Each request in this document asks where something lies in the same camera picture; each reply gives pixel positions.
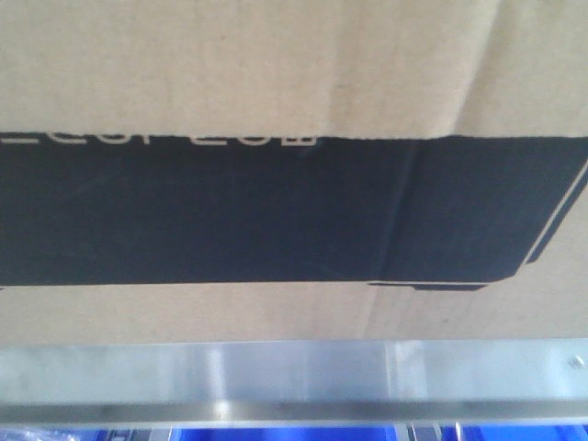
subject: blue object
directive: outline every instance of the blue object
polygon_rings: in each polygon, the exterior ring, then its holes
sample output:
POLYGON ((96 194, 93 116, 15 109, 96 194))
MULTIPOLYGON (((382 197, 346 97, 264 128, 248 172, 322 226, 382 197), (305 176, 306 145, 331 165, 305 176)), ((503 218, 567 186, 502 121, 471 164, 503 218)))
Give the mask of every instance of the blue object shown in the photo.
POLYGON ((181 429, 170 441, 396 441, 393 427, 181 429))
MULTIPOLYGON (((465 426, 468 441, 588 441, 588 426, 484 425, 465 426)), ((442 441, 458 441, 455 427, 441 429, 442 441)))

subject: stainless steel bar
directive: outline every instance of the stainless steel bar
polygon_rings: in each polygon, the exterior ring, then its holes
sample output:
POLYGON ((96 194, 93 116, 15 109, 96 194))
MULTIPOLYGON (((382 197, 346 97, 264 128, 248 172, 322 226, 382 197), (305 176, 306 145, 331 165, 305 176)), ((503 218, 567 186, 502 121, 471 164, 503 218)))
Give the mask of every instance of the stainless steel bar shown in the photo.
POLYGON ((584 360, 588 339, 0 347, 0 424, 588 421, 584 360))

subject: metal rail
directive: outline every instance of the metal rail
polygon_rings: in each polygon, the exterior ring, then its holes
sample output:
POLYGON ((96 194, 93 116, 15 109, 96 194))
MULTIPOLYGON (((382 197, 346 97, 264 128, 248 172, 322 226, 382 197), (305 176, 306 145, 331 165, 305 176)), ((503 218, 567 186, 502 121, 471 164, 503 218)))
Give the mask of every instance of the metal rail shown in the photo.
POLYGON ((0 348, 0 425, 588 421, 588 339, 0 348))

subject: screw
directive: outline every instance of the screw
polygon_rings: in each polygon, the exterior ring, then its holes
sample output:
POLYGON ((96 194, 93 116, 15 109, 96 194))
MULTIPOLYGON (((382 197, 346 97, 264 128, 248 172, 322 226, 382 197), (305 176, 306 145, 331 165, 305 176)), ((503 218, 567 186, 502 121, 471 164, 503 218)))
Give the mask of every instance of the screw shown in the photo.
POLYGON ((568 361, 568 364, 574 369, 584 369, 586 368, 586 362, 583 360, 581 356, 574 356, 568 361))

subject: cardboard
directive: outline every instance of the cardboard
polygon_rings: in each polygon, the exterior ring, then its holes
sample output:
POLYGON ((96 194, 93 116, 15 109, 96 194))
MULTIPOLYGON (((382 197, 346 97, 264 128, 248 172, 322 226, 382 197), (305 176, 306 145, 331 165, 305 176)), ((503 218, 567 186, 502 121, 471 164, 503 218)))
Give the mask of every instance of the cardboard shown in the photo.
POLYGON ((0 3, 0 132, 588 132, 583 0, 0 3))
MULTIPOLYGON (((586 23, 582 0, 8 0, 0 132, 580 137, 586 23)), ((586 336, 587 216, 584 191, 536 262, 475 291, 4 287, 0 344, 586 336)))

